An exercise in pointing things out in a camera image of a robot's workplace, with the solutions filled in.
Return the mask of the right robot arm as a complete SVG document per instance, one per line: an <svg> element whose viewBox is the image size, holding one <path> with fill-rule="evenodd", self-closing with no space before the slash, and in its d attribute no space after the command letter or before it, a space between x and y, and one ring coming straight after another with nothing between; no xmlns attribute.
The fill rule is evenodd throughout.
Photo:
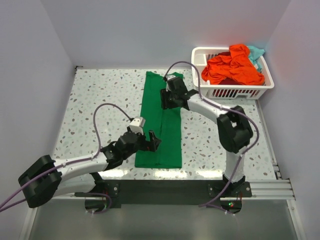
<svg viewBox="0 0 320 240"><path fill-rule="evenodd" d="M220 191L233 197L245 183L242 158L253 130L242 107L227 107L205 98L195 90L187 90L181 77L163 78L166 88L160 91L162 109L183 108L198 113L217 125L220 145L226 151L226 165Z"/></svg>

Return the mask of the green t-shirt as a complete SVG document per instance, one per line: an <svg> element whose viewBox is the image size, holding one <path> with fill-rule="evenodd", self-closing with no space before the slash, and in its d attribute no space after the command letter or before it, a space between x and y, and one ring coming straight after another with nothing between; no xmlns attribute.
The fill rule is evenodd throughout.
<svg viewBox="0 0 320 240"><path fill-rule="evenodd" d="M138 151L134 166L147 169L180 169L182 167L181 109L162 109L161 90L166 88L163 77L146 72L140 116L145 119L145 133L153 131L161 140L155 152Z"/></svg>

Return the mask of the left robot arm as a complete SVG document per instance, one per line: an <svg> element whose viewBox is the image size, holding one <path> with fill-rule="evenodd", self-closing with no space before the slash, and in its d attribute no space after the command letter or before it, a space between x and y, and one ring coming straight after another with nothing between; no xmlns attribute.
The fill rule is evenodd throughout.
<svg viewBox="0 0 320 240"><path fill-rule="evenodd" d="M30 208L46 204L58 192L59 186L76 177L112 170L138 151L156 152L161 140L154 131L134 132L127 128L122 136L102 147L97 156L52 159L44 155L35 161L19 178L18 183Z"/></svg>

